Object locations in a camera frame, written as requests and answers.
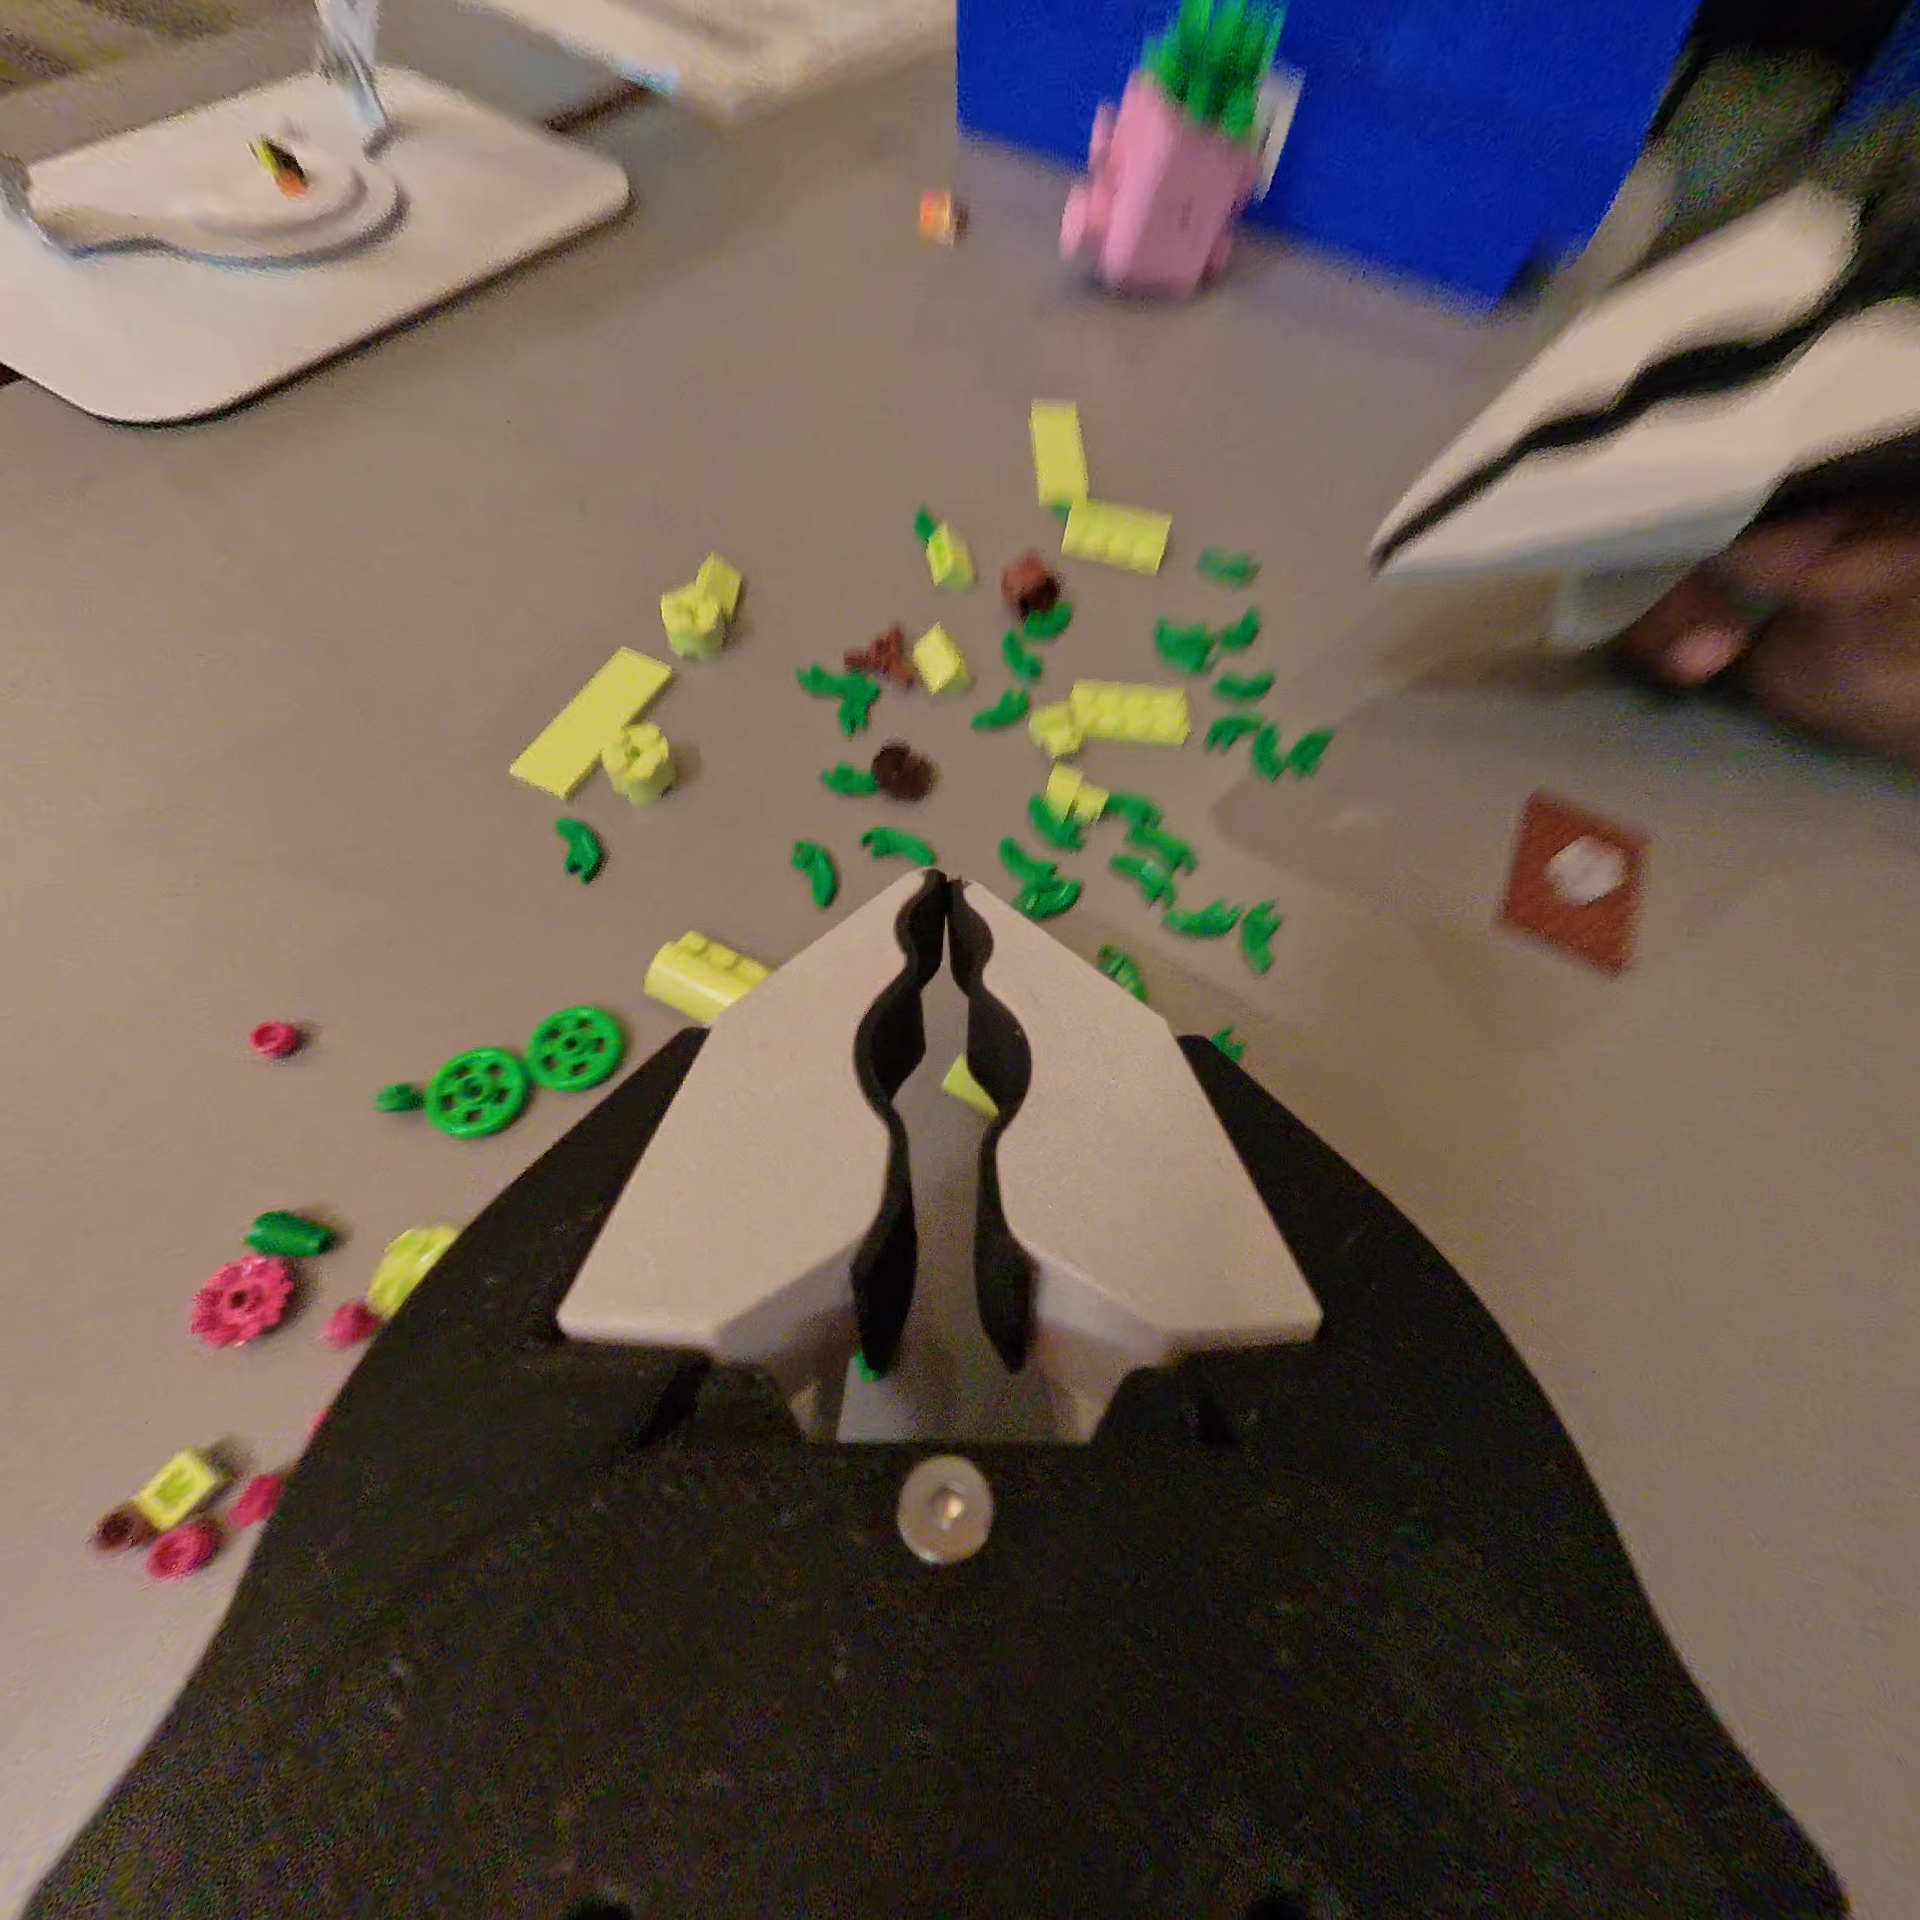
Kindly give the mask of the brown square toy plate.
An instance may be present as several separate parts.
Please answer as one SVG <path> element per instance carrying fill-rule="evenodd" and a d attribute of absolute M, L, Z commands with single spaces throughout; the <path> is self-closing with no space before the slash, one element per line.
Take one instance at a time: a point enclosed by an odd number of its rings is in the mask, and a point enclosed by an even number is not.
<path fill-rule="evenodd" d="M 1643 948 L 1651 834 L 1557 795 L 1517 823 L 1498 925 L 1618 978 Z"/>

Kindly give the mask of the person's right hand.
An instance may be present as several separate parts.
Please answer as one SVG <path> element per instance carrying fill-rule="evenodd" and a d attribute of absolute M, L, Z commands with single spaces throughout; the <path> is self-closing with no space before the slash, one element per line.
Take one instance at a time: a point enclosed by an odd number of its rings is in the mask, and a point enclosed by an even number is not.
<path fill-rule="evenodd" d="M 1643 689 L 1728 693 L 1839 752 L 1920 765 L 1920 512 L 1772 519 L 1605 643 Z"/>

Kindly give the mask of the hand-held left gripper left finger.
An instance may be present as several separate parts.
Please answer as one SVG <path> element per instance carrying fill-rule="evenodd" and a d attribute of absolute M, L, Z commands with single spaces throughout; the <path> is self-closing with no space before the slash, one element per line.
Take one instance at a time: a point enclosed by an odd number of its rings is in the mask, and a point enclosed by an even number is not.
<path fill-rule="evenodd" d="M 898 1441 L 918 1214 L 898 1092 L 945 960 L 918 868 L 697 1034 L 556 1331 L 767 1375 L 815 1440 Z"/>

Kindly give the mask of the green toy wheel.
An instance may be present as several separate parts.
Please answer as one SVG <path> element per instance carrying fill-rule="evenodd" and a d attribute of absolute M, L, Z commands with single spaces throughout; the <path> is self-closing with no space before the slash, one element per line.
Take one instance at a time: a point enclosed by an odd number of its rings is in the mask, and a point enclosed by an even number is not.
<path fill-rule="evenodd" d="M 531 1094 L 531 1075 L 508 1048 L 465 1048 L 420 1092 L 420 1120 L 450 1140 L 502 1135 Z"/>
<path fill-rule="evenodd" d="M 525 1046 L 537 1092 L 597 1092 L 627 1062 L 627 1024 L 587 1002 L 544 1017 Z"/>

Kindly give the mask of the pink toy brick model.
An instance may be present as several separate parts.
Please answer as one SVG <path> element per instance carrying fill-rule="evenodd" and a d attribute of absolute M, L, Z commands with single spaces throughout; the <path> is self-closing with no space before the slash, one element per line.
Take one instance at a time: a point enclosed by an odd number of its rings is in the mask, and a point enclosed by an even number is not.
<path fill-rule="evenodd" d="M 1060 211 L 1060 258 L 1116 298 L 1192 298 L 1281 169 L 1302 72 L 1281 61 L 1291 5 L 1184 0 L 1088 125 Z"/>

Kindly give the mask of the pile of pink toy flowers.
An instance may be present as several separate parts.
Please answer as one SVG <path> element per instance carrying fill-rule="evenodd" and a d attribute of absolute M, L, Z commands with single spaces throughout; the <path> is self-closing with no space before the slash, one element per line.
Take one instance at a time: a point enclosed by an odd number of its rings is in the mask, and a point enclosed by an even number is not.
<path fill-rule="evenodd" d="M 188 1347 L 203 1355 L 238 1355 L 278 1334 L 300 1308 L 306 1265 L 327 1258 L 349 1234 L 312 1213 L 260 1213 L 232 1260 L 224 1260 L 187 1308 Z M 147 1583 L 188 1583 L 229 1545 L 224 1498 L 232 1489 L 232 1453 L 224 1441 L 188 1441 L 158 1462 L 152 1477 L 110 1504 L 92 1529 L 86 1554 L 136 1561 Z"/>

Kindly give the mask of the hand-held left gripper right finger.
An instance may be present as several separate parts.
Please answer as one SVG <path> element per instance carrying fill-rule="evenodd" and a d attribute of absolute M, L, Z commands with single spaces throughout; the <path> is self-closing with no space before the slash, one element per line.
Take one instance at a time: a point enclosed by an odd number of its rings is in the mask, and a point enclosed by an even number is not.
<path fill-rule="evenodd" d="M 978 880 L 945 890 L 978 1155 L 986 1347 L 1088 1441 L 1135 1375 L 1321 1334 L 1321 1304 L 1179 1034 Z"/>

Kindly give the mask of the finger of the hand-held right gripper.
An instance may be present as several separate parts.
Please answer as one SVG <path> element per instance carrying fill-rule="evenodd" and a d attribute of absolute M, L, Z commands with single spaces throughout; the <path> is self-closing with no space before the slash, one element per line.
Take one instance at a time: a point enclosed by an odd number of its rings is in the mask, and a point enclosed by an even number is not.
<path fill-rule="evenodd" d="M 1547 576 L 1547 649 L 1601 649 L 1767 519 L 1917 494 L 1917 303 L 1708 349 L 1716 384 L 1525 431 L 1378 534 L 1382 581 Z"/>
<path fill-rule="evenodd" d="M 1601 420 L 1625 394 L 1716 384 L 1708 349 L 1776 342 L 1794 323 L 1830 321 L 1854 248 L 1854 205 L 1789 192 L 1701 248 L 1625 281 L 1452 438 L 1378 534 L 1517 449 L 1525 431 Z"/>

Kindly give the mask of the white lamp stand base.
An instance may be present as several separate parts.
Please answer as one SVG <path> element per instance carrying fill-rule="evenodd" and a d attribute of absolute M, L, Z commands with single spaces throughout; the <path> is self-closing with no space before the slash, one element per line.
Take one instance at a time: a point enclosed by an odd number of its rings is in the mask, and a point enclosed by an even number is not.
<path fill-rule="evenodd" d="M 5 381 L 178 427 L 364 349 L 631 205 L 553 104 L 460 90 L 450 5 L 314 5 L 5 104 Z M 249 140 L 312 174 L 281 199 Z"/>

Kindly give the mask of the blue plastic bin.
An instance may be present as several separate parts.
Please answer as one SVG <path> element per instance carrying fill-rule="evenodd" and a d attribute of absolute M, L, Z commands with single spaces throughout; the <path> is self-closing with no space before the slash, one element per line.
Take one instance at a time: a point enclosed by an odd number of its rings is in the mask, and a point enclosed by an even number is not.
<path fill-rule="evenodd" d="M 1686 0 L 1294 0 L 1302 95 L 1252 223 L 1498 303 L 1575 257 L 1643 158 Z M 1081 165 L 1172 0 L 959 0 L 962 137 Z"/>

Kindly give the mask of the clear plastic document sheet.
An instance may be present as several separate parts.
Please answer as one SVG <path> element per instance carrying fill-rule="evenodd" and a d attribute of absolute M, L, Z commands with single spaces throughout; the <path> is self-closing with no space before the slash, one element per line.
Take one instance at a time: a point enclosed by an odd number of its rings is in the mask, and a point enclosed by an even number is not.
<path fill-rule="evenodd" d="M 480 8 L 709 123 L 957 47 L 951 0 L 488 0 Z"/>

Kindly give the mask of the scattered green toy leaves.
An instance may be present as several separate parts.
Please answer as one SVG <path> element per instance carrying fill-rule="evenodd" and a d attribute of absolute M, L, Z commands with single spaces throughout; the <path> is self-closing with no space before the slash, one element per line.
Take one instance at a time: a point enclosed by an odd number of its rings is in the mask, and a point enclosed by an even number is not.
<path fill-rule="evenodd" d="M 1081 501 L 1081 508 L 1060 508 L 1055 514 L 1068 514 L 1060 526 L 1060 551 L 1100 562 L 1104 551 L 1094 551 L 1088 541 L 1088 526 L 1100 514 L 1106 514 L 1114 526 L 1125 519 L 1100 501 Z M 959 547 L 945 539 L 945 531 L 931 531 L 927 514 L 918 514 L 918 539 L 931 539 L 931 547 L 951 547 L 945 556 L 959 562 Z M 1248 556 L 1220 556 L 1205 551 L 1200 576 L 1223 581 L 1223 583 L 1242 583 L 1255 576 L 1255 566 Z M 670 590 L 665 599 L 665 616 L 666 632 L 675 641 L 718 641 L 718 621 L 721 613 L 735 613 L 735 590 L 740 576 L 721 562 L 709 556 L 702 581 L 689 590 Z M 1045 660 L 1030 654 L 1033 641 L 1054 641 L 1055 632 L 1068 632 L 1069 609 L 1055 604 L 1045 616 L 1017 621 L 1000 641 L 1000 665 L 1004 675 L 1017 675 L 1017 689 L 1000 693 L 1000 701 L 994 708 L 974 714 L 974 733 L 1004 733 L 1017 718 L 1030 714 L 1030 689 L 1045 676 Z M 1248 609 L 1234 627 L 1170 627 L 1161 621 L 1154 632 L 1154 649 L 1164 665 L 1172 665 L 1179 675 L 1205 675 L 1211 660 L 1240 654 L 1255 641 L 1262 632 L 1262 613 Z M 959 693 L 962 689 L 962 660 L 957 654 L 951 634 L 942 627 L 931 627 L 927 634 L 915 641 L 915 670 L 927 682 L 927 693 Z M 648 803 L 670 784 L 670 762 L 666 762 L 666 741 L 654 722 L 642 722 L 648 701 L 670 682 L 670 670 L 659 660 L 642 660 L 634 649 L 616 649 L 594 682 L 514 758 L 508 773 L 556 803 L 574 798 L 580 784 L 603 765 L 607 784 L 616 795 L 627 795 L 631 803 Z M 871 718 L 871 707 L 882 698 L 877 676 L 862 675 L 830 675 L 822 665 L 805 665 L 797 675 L 797 689 L 811 701 L 833 701 L 833 722 L 843 738 L 862 733 Z M 1213 689 L 1220 701 L 1227 701 L 1234 708 L 1220 714 L 1205 733 L 1205 752 L 1227 747 L 1234 738 L 1242 738 L 1248 727 L 1262 733 L 1255 741 L 1255 762 L 1262 773 L 1309 773 L 1318 762 L 1309 752 L 1321 752 L 1330 741 L 1330 733 L 1314 733 L 1299 741 L 1294 758 L 1274 758 L 1281 738 L 1274 727 L 1262 727 L 1262 718 L 1248 708 L 1252 701 L 1262 701 L 1271 689 L 1271 676 L 1223 676 Z M 1030 714 L 1030 733 L 1033 741 L 1045 741 L 1046 758 L 1069 758 L 1075 747 L 1085 747 L 1088 738 L 1106 738 L 1106 741 L 1149 741 L 1149 747 L 1184 747 L 1186 741 L 1186 698 L 1184 693 L 1154 693 L 1154 689 L 1094 689 L 1081 682 L 1069 689 L 1068 701 L 1045 707 Z M 1030 828 L 1054 844 L 1054 849 L 1081 849 L 1085 841 L 1085 823 L 1100 823 L 1104 814 L 1125 814 L 1125 841 L 1135 849 L 1154 844 L 1154 852 L 1140 860 L 1116 860 L 1114 871 L 1133 871 L 1140 879 L 1147 900 L 1164 900 L 1172 904 L 1179 895 L 1179 871 L 1192 868 L 1192 860 L 1172 844 L 1172 841 L 1154 841 L 1161 834 L 1161 816 L 1140 803 L 1121 803 L 1116 795 L 1094 803 L 1088 788 L 1081 798 L 1055 798 L 1055 784 L 1069 784 L 1075 770 L 1055 770 L 1055 779 L 1030 798 Z M 822 784 L 837 798 L 871 798 L 871 770 L 865 765 L 830 765 L 822 770 Z M 556 823 L 561 841 L 566 841 L 566 879 L 574 880 L 594 880 L 603 871 L 603 841 L 574 823 L 561 816 Z M 937 868 L 937 849 L 921 834 L 894 830 L 894 828 L 871 828 L 859 841 L 871 860 L 898 860 L 907 868 Z M 1055 864 L 1030 860 L 1017 841 L 1000 844 L 1004 871 L 1019 880 L 1019 915 L 1030 919 L 1055 919 L 1081 900 L 1081 880 L 1060 879 Z M 833 852 L 801 834 L 793 841 L 793 871 L 805 879 L 811 888 L 811 904 L 827 915 L 837 900 L 837 871 L 833 871 Z M 1170 929 L 1184 929 L 1186 939 L 1223 939 L 1240 925 L 1240 915 L 1227 904 L 1211 904 L 1200 915 L 1170 915 Z M 1242 925 L 1242 953 L 1248 967 L 1262 960 L 1267 967 L 1267 948 L 1255 953 L 1255 934 L 1271 939 L 1271 929 L 1281 929 L 1267 904 L 1262 915 L 1248 915 Z M 680 1011 L 687 1019 L 713 1019 L 718 1011 L 729 1011 L 746 989 L 756 989 L 767 978 L 767 968 L 746 958 L 735 958 L 731 948 L 713 948 L 697 934 L 687 934 L 680 944 L 666 944 L 659 953 L 659 960 L 648 967 L 648 984 L 642 995 L 659 997 L 665 1006 Z M 260 1054 L 268 1054 L 268 1046 L 281 1046 L 281 1054 L 294 1054 L 300 1046 L 300 1034 L 281 1019 L 281 1024 L 260 1024 L 249 1034 L 249 1046 Z M 385 1084 L 378 1092 L 378 1115 L 416 1115 L 420 1110 L 420 1084 Z"/>

